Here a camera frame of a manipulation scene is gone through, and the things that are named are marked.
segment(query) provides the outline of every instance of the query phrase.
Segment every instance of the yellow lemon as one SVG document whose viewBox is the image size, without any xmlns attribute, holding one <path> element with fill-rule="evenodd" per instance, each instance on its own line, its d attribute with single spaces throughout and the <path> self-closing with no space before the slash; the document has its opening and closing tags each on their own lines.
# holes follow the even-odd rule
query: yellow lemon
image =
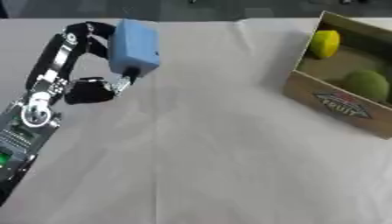
<svg viewBox="0 0 392 224">
<path fill-rule="evenodd" d="M 310 48 L 320 59 L 327 59 L 338 51 L 339 46 L 340 35 L 337 31 L 316 31 Z"/>
</svg>

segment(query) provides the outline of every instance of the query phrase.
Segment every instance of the blue foam cube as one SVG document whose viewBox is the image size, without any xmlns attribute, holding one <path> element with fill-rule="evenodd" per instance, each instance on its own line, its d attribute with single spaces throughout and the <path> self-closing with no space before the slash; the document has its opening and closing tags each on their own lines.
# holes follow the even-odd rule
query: blue foam cube
<svg viewBox="0 0 392 224">
<path fill-rule="evenodd" d="M 159 67 L 158 32 L 139 21 L 121 20 L 108 44 L 110 70 L 122 74 L 138 67 L 143 77 Z"/>
</svg>

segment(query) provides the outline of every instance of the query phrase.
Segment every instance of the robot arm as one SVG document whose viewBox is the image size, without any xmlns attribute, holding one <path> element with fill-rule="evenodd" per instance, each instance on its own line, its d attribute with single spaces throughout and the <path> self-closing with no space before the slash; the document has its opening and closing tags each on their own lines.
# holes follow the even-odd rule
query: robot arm
<svg viewBox="0 0 392 224">
<path fill-rule="evenodd" d="M 106 39 L 108 47 L 94 36 Z M 63 97 L 68 104 L 112 100 L 137 77 L 158 67 L 156 42 L 155 31 L 130 20 L 117 27 L 72 24 L 52 37 L 27 77 L 25 93 L 0 115 L 0 206 L 60 127 L 61 113 L 53 105 Z M 108 60 L 112 72 L 121 74 L 118 81 L 71 80 L 75 63 L 85 53 Z"/>
</svg>

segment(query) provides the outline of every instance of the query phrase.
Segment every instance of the fruit box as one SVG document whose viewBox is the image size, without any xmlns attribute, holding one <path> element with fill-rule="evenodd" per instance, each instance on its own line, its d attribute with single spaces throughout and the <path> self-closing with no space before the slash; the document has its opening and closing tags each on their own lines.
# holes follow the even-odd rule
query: fruit box
<svg viewBox="0 0 392 224">
<path fill-rule="evenodd" d="M 338 51 L 330 58 L 316 59 L 309 50 L 319 30 L 335 30 L 340 35 Z M 323 12 L 283 92 L 311 108 L 368 130 L 379 137 L 392 137 L 392 97 L 371 101 L 341 87 L 347 74 L 372 70 L 392 81 L 392 31 Z"/>
</svg>

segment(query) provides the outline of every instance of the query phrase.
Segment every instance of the fruit label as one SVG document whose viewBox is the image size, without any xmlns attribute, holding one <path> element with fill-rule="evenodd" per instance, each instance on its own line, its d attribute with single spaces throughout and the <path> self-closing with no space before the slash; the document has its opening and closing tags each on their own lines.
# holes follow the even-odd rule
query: fruit label
<svg viewBox="0 0 392 224">
<path fill-rule="evenodd" d="M 370 114 L 355 99 L 344 93 L 313 94 L 328 110 L 343 116 L 371 119 Z"/>
</svg>

